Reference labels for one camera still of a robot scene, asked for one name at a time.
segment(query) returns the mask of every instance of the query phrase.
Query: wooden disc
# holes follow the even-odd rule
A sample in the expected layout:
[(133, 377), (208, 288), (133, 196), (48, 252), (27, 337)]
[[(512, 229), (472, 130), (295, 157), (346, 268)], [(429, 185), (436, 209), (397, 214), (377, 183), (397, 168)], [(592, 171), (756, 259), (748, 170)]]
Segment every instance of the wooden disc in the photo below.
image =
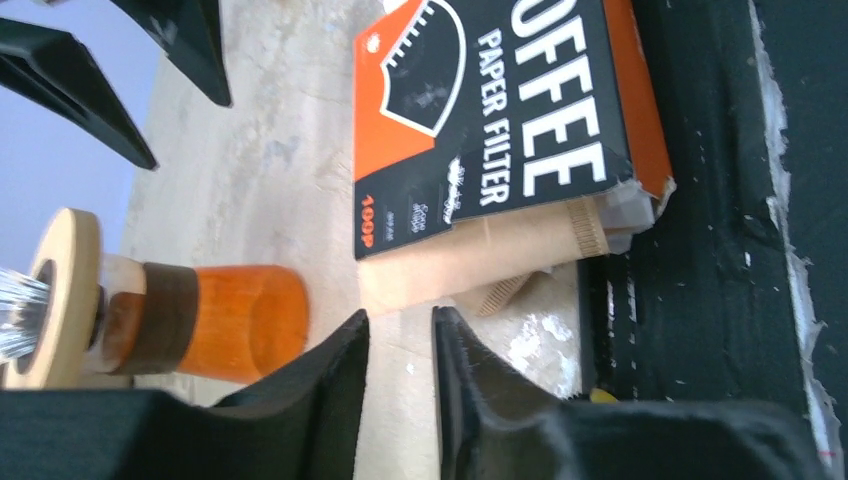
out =
[(32, 262), (36, 277), (52, 263), (50, 304), (35, 353), (6, 368), (3, 388), (52, 389), (77, 384), (97, 313), (100, 225), (94, 214), (62, 209), (50, 223)]

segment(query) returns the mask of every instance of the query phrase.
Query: jar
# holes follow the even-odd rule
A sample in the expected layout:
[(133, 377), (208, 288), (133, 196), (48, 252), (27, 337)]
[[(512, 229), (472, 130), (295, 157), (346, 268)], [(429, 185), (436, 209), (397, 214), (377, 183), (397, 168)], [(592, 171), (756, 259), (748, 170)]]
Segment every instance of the jar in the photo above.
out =
[(252, 383), (306, 345), (306, 291), (279, 266), (187, 268), (103, 255), (84, 370)]

